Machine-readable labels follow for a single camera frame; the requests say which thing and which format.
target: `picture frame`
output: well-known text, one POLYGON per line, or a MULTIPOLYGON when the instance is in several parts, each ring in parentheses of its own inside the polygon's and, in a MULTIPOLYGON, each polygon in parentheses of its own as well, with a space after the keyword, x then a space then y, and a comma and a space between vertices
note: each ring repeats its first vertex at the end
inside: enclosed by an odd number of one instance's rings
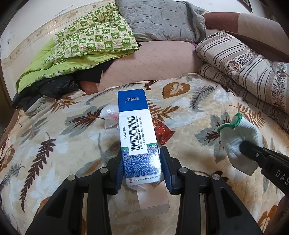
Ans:
POLYGON ((252 7, 251 7, 251 3, 250 0, 238 0, 249 12, 253 12, 252 11, 252 7))

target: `barcode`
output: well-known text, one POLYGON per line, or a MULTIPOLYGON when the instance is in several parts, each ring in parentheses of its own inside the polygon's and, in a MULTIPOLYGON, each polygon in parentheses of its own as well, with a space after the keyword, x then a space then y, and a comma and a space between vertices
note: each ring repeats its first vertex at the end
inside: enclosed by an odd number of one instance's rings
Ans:
POLYGON ((127 117, 129 141, 131 150, 140 150, 140 142, 138 139, 138 130, 136 128, 136 116, 127 117))

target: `blue and white box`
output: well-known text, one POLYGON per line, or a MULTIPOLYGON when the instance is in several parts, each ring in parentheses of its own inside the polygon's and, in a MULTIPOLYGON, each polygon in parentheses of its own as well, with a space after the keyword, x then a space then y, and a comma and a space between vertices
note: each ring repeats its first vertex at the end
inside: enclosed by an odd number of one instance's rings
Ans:
POLYGON ((164 179, 151 113, 143 89, 118 92, 119 129, 128 186, 164 179))

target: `striped blanket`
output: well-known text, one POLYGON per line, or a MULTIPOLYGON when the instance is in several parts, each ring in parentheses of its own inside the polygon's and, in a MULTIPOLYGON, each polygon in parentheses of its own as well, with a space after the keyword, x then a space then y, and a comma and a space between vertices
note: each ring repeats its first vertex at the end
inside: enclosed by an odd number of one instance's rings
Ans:
POLYGON ((289 132, 289 64, 272 62, 235 37, 217 32, 196 53, 207 62, 199 73, 233 90, 289 132))

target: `gray cloth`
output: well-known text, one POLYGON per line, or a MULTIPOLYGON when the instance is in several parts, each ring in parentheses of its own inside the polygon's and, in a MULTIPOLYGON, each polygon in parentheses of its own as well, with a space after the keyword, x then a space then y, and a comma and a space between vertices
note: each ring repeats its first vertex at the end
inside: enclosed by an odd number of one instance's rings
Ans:
POLYGON ((199 43, 206 37, 204 9, 186 1, 116 0, 137 41, 199 43))

